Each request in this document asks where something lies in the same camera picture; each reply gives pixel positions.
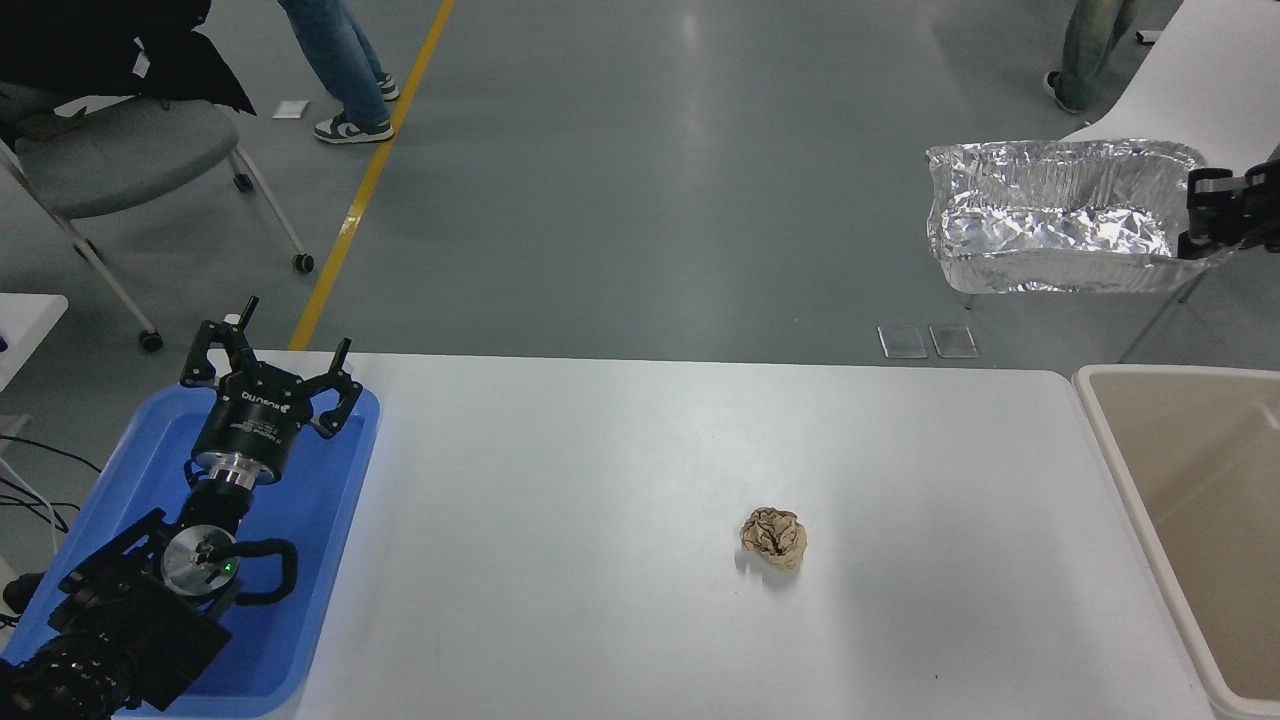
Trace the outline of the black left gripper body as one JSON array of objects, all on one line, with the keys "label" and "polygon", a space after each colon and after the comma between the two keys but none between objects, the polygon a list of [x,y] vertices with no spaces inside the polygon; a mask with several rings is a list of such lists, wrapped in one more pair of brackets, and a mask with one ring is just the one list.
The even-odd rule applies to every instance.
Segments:
[{"label": "black left gripper body", "polygon": [[302,425],[314,415],[303,382],[275,366],[224,375],[189,457],[210,470],[218,457],[239,455],[261,473],[283,473]]}]

